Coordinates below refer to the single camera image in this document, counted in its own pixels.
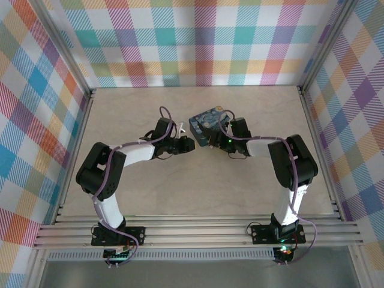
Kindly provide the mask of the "starry night painted tin box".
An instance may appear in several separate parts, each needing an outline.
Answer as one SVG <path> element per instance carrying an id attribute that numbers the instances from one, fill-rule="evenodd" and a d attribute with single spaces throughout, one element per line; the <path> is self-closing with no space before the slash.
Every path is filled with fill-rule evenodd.
<path id="1" fill-rule="evenodd" d="M 224 115 L 220 118 L 223 108 L 216 106 L 207 111 L 204 111 L 198 115 L 192 116 L 188 122 L 190 125 L 190 131 L 200 147 L 209 146 L 209 132 L 222 131 L 219 128 L 219 122 L 222 127 L 226 121 L 230 120 L 230 117 L 224 112 Z"/>

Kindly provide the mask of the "wide slotted aluminium beam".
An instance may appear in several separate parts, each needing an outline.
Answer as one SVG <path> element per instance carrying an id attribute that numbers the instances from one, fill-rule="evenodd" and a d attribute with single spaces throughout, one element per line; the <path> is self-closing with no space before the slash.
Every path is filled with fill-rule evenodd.
<path id="1" fill-rule="evenodd" d="M 253 238 L 260 239 L 261 247 L 272 244 L 267 238 L 252 232 L 245 224 L 220 223 L 218 225 L 187 225 L 161 226 L 144 224 L 145 230 L 139 231 L 139 239 L 146 248 L 238 248 L 250 247 Z M 313 241 L 316 246 L 334 247 L 360 245 L 364 241 L 355 223 L 320 223 L 317 232 L 311 225 L 293 236 L 289 242 L 307 247 Z M 43 226 L 35 240 L 34 248 L 92 248 L 96 240 L 97 227 L 76 225 Z"/>

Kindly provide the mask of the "left black controller board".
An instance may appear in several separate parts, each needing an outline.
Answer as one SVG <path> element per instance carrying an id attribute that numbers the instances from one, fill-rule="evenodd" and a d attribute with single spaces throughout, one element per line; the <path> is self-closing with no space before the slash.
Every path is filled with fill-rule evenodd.
<path id="1" fill-rule="evenodd" d="M 103 258 L 105 259 L 127 259 L 131 254 L 131 250 L 105 249 L 103 250 Z"/>

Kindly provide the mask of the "black controller board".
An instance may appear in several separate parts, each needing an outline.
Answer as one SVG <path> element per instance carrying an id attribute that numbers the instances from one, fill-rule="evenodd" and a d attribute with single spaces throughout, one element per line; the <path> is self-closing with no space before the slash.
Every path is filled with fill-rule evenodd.
<path id="1" fill-rule="evenodd" d="M 274 262 L 276 263 L 286 263 L 286 262 L 291 262 L 294 257 L 294 251 L 295 249 L 292 247 L 277 247 L 273 248 L 274 251 Z"/>
<path id="2" fill-rule="evenodd" d="M 103 258 L 105 259 L 127 259 L 131 254 L 131 250 L 105 249 L 103 250 Z"/>

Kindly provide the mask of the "right black controller board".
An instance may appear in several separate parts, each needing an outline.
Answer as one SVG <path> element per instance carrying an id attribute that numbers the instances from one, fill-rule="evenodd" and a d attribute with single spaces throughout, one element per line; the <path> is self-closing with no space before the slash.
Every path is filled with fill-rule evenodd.
<path id="1" fill-rule="evenodd" d="M 294 257 L 294 251 L 295 249 L 292 247 L 277 247 L 273 248 L 274 251 L 274 262 L 276 263 L 286 263 L 286 262 L 291 262 Z"/>

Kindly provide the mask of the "narrow aluminium rail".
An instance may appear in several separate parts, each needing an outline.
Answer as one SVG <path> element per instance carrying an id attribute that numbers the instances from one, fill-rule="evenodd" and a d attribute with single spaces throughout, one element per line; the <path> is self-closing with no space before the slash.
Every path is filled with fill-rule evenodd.
<path id="1" fill-rule="evenodd" d="M 306 220 L 327 222 L 341 221 L 339 214 L 325 214 L 325 215 L 305 215 L 302 216 Z M 152 222 L 152 221 L 270 221 L 270 215 L 131 215 L 125 216 L 127 222 Z M 63 216 L 56 217 L 55 223 L 82 223 L 82 222 L 96 222 L 97 216 Z"/>

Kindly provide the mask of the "aluminium side rail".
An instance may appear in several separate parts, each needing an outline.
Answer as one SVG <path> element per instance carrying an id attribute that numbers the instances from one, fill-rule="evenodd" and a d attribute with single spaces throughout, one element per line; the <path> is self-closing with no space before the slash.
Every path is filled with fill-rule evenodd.
<path id="1" fill-rule="evenodd" d="M 340 204 L 340 200 L 336 191 L 336 187 L 331 175 L 330 168 L 328 167 L 328 163 L 326 161 L 326 155 L 323 151 L 320 134 L 318 133 L 314 118 L 310 112 L 309 105 L 307 103 L 307 99 L 305 97 L 305 93 L 300 86 L 296 87 L 298 90 L 299 99 L 302 104 L 302 108 L 307 120 L 308 128 L 311 134 L 312 141 L 314 143 L 314 148 L 316 150 L 317 159 L 319 162 L 319 169 L 322 173 L 322 178 L 325 182 L 326 189 L 329 195 L 329 199 L 331 204 L 334 206 L 334 210 L 339 215 L 339 219 L 341 221 L 345 221 L 345 214 L 343 211 L 343 207 Z"/>
<path id="2" fill-rule="evenodd" d="M 91 112 L 91 108 L 92 108 L 92 104 L 93 104 L 96 92 L 97 92 L 97 88 L 90 89 L 89 93 L 86 95 L 85 110 L 84 110 L 83 116 L 81 118 L 81 122 L 79 124 L 77 136 L 75 138 L 76 141 L 74 143 L 74 150 L 73 150 L 73 153 L 72 153 L 70 161 L 69 161 L 68 169 L 65 173 L 65 179 L 64 179 L 63 186 L 62 186 L 62 188 L 58 194 L 58 202 L 56 203 L 56 205 L 54 207 L 52 218 L 50 221 L 50 225 L 56 224 L 56 219 L 61 214 L 59 212 L 59 210 L 64 207 L 65 200 L 67 198 L 68 189 L 69 189 L 71 179 L 72 179 L 72 176 L 74 173 L 74 168 L 76 165 L 77 157 L 79 154 L 79 149 L 80 149 L 80 146 L 82 143 L 83 135 L 84 135 L 85 128 L 87 125 L 87 121 L 89 119 L 89 115 Z"/>

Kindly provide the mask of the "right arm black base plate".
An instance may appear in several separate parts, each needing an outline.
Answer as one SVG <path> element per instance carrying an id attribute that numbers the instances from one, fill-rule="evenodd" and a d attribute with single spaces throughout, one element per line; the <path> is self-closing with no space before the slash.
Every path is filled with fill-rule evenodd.
<path id="1" fill-rule="evenodd" d="M 281 239 L 277 239 L 274 236 L 268 225 L 252 225 L 251 238 L 254 245 L 306 243 L 304 228 L 300 224 L 293 233 L 289 234 L 288 236 L 284 236 Z"/>

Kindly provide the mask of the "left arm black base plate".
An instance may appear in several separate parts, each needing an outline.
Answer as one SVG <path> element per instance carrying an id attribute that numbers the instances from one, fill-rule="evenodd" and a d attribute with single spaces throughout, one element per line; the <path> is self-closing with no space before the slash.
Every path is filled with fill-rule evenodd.
<path id="1" fill-rule="evenodd" d="M 129 234 L 135 237 L 139 245 L 143 245 L 145 241 L 145 227 L 140 226 L 126 226 L 123 229 L 123 233 Z M 91 230 L 92 246 L 125 246 L 125 245 L 134 245 L 135 241 L 127 236 L 124 236 L 120 233 L 111 231 L 104 226 L 93 227 Z"/>

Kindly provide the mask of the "aluminium corner post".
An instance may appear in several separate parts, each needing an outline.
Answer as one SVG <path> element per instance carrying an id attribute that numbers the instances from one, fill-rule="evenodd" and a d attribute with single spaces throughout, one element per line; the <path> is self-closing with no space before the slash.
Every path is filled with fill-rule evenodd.
<path id="1" fill-rule="evenodd" d="M 326 25 L 328 26 L 326 33 L 323 32 L 319 38 L 322 42 L 314 51 L 314 56 L 310 58 L 310 65 L 307 65 L 308 68 L 305 69 L 307 72 L 303 74 L 302 80 L 297 86 L 299 95 L 305 96 L 308 92 L 358 2 L 359 0 L 343 0 L 331 25 Z"/>
<path id="2" fill-rule="evenodd" d="M 86 82 L 86 79 L 83 76 L 83 73 L 81 72 L 72 53 L 70 52 L 70 49 L 67 46 L 60 30 L 54 23 L 48 9 L 43 3 L 43 0 L 28 0 L 28 2 L 30 3 L 31 7 L 34 9 L 40 21 L 42 22 L 42 25 L 46 29 L 49 37 L 51 38 L 52 43 L 57 48 L 64 62 L 67 64 L 68 69 L 71 71 L 72 75 L 76 79 L 79 86 L 83 89 L 87 99 L 91 99 L 92 93 L 94 90 L 90 88 L 90 86 Z"/>

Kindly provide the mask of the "aluminium lower frame leg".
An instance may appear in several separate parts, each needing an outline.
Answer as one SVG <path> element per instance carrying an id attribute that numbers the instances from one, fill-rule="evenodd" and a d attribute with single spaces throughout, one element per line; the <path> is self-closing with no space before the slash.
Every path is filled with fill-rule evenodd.
<path id="1" fill-rule="evenodd" d="M 49 252 L 49 249 L 32 250 L 22 288 L 39 288 Z"/>
<path id="2" fill-rule="evenodd" d="M 358 278 L 361 288 L 372 288 L 367 266 L 364 261 L 361 247 L 358 245 L 350 245 L 349 253 L 352 259 L 353 267 Z"/>

